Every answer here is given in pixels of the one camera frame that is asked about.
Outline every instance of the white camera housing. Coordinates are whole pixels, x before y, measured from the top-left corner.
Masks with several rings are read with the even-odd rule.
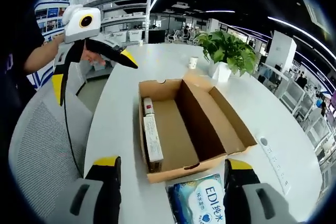
[[[101,16],[97,8],[70,5],[65,10],[62,21],[66,24],[65,43],[90,38],[100,33]]]

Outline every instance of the open cardboard box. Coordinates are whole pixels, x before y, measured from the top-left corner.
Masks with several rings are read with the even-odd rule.
[[[204,77],[139,83],[140,138],[149,182],[157,183],[205,171],[226,155],[256,144],[246,125],[222,94]],[[143,98],[153,101],[163,152],[160,172],[150,171],[143,132]]]

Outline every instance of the green leaves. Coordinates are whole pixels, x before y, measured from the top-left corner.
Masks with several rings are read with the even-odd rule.
[[[197,39],[207,61],[210,56],[214,63],[226,62],[233,73],[240,71],[240,76],[253,73],[256,55],[252,47],[240,39],[223,31],[201,33]]]

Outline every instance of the person's arm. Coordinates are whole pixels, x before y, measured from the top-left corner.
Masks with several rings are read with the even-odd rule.
[[[24,63],[24,70],[27,74],[36,72],[51,62],[58,52],[58,46],[64,41],[64,36],[56,36],[52,41],[35,48],[26,62]]]

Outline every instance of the white flower pot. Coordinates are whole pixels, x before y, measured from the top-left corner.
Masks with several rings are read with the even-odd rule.
[[[227,82],[231,74],[231,70],[227,63],[210,61],[209,76],[218,82]]]

